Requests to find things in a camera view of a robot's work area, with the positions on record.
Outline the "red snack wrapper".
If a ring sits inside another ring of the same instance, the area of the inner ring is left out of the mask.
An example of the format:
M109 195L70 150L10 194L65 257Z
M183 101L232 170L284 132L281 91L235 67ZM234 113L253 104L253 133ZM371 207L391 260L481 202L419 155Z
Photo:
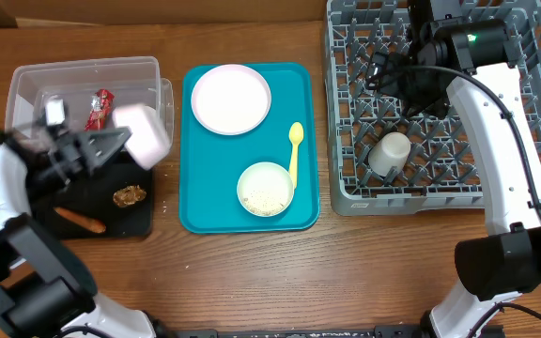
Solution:
M85 123L86 131L100 131L105 128L107 117L113 110L114 98L106 89L100 89L92 96L89 117Z

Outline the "small pink plate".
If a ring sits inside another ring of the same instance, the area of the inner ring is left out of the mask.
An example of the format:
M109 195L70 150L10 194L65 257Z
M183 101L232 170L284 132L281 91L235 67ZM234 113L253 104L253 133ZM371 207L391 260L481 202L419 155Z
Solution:
M125 148L141 168L151 169L170 152L170 139L155 109L143 103L117 107L112 121L116 128L130 130Z

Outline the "brown food scraps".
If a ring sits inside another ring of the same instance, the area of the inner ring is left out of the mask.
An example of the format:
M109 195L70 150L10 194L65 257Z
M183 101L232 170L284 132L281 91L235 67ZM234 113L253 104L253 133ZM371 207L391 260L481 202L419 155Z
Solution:
M139 185L130 185L116 191L113 194L113 202L117 207L129 207L143 201L146 197L147 192Z

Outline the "white plastic cup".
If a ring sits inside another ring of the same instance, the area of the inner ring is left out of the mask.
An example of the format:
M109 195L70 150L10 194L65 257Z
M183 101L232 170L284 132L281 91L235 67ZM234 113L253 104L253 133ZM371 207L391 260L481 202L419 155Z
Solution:
M411 143L409 138L400 132L386 134L369 152L368 164L376 174L386 177L392 168L399 173L405 166Z

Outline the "pale green bowl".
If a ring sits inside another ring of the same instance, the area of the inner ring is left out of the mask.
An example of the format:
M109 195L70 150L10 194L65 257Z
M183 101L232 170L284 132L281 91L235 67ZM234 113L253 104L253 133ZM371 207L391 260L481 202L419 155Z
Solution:
M275 162L261 161L250 165L237 183L241 206L257 217L274 217L286 211L294 194L290 174Z

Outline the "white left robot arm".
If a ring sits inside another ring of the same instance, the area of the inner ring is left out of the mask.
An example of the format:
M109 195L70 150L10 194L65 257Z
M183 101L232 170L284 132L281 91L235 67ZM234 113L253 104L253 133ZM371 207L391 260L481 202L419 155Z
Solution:
M30 126L50 141L36 151L0 130L0 329L11 337L165 337L155 317L103 295L86 265L32 214L33 202L107 172L122 151L143 169L169 152L158 114L122 106L112 125L73 131L62 100L49 102Z

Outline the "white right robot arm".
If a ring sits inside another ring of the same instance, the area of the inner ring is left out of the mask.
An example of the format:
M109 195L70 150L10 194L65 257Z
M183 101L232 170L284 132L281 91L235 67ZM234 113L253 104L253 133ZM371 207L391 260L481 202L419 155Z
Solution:
M541 161L521 99L520 54L506 23L474 22L457 1L411 1L410 47L389 54L369 90L406 115L458 114L485 200L487 235L455 248L457 282L427 313L431 337L476 337L541 284Z

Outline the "black waste tray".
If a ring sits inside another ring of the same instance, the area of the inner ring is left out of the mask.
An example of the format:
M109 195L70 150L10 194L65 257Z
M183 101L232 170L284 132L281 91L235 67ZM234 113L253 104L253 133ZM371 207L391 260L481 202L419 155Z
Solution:
M80 179L60 192L33 199L33 217L60 239L146 237L152 228L154 177L131 156L122 152L105 171L92 178ZM145 191L145 198L127 207L119 207L114 194L129 186ZM62 207L102 222L106 230L94 233L63 218Z

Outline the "clear plastic bin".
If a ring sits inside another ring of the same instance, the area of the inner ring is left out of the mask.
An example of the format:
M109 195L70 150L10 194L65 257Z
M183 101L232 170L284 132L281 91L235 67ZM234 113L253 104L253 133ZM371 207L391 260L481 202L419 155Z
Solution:
M89 117L91 98L100 89L114 96L113 106L136 103L156 110L169 137L174 133L174 98L171 83L161 76L153 56L89 59L21 66L13 72L5 129L17 129L24 146L49 147L48 135L29 124L39 119L44 104L62 99L66 125L81 131Z

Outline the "teal plastic tray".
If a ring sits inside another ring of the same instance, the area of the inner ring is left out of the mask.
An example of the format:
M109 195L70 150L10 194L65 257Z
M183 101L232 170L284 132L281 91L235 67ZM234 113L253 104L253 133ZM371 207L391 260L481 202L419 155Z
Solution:
M178 216L196 234L303 230L320 214L315 112L311 77L292 62L253 66L267 81L270 111L253 131L224 136L208 131L193 114L191 95L196 82L211 69L191 69L183 80L180 132ZM257 217L240 204L237 185L242 172L259 161L287 167L291 144L288 131L299 122L298 184L292 203L274 217Z

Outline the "large pink plate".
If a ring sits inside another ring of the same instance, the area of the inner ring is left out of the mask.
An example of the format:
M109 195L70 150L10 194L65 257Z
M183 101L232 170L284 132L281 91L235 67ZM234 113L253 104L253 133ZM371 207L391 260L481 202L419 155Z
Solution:
M271 107L271 89L256 70L226 64L205 72L195 83L191 107L208 131L235 136L254 130Z

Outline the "yellow plastic spoon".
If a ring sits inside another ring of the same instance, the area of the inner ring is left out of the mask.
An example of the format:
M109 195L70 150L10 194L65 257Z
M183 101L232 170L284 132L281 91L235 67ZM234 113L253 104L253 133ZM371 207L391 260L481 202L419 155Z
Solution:
M293 183L293 188L296 188L298 183L299 145L303 141L303 138L304 131L302 124L300 122L293 123L288 134L288 139L292 146L288 172Z

